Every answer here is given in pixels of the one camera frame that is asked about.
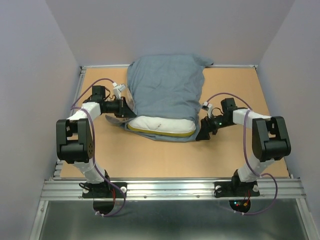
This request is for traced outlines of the blue grey pillowcase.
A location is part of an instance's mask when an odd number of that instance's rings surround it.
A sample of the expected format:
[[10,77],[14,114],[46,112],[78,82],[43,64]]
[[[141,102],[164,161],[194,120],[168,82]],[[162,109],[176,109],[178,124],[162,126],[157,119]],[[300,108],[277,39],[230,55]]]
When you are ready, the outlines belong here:
[[200,131],[200,98],[205,82],[203,70],[214,61],[196,54],[149,55],[131,63],[127,69],[127,89],[134,102],[136,117],[159,117],[193,121],[196,132],[189,137],[170,137],[131,131],[134,118],[120,120],[106,115],[112,125],[145,138],[162,142],[194,142]]

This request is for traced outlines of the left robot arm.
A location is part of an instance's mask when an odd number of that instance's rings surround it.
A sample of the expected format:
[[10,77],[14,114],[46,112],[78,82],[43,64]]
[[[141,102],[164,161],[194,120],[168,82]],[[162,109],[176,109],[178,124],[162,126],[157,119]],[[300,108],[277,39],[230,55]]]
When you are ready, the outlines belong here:
[[125,97],[126,86],[113,84],[110,91],[105,86],[93,85],[91,95],[80,107],[73,107],[75,113],[67,119],[56,122],[56,154],[59,160],[76,167],[86,181],[79,183],[82,197],[116,198],[125,196],[127,184],[111,183],[106,170],[95,159],[95,130],[93,121],[102,114],[113,114],[117,118],[132,119],[133,101]]

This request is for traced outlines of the white pillow yellow edge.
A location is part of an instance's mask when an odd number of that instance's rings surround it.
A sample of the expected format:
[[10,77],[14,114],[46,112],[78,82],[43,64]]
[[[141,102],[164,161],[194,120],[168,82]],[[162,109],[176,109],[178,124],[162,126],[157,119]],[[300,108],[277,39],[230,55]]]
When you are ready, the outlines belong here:
[[196,132],[192,120],[138,116],[130,120],[127,128],[133,132],[166,137],[186,138]]

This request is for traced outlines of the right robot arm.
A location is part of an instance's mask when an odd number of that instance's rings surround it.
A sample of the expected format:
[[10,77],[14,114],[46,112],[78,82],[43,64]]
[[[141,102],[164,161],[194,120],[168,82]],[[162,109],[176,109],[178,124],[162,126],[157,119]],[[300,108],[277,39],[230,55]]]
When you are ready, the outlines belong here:
[[219,129],[242,125],[243,130],[251,129],[251,156],[245,156],[245,164],[237,169],[231,180],[216,181],[213,195],[221,197],[258,197],[257,180],[274,162],[291,153],[291,143],[285,119],[281,116],[267,116],[255,113],[249,108],[236,106],[233,98],[221,101],[222,113],[213,115],[213,105],[202,104],[207,115],[200,121],[197,141],[210,140]]

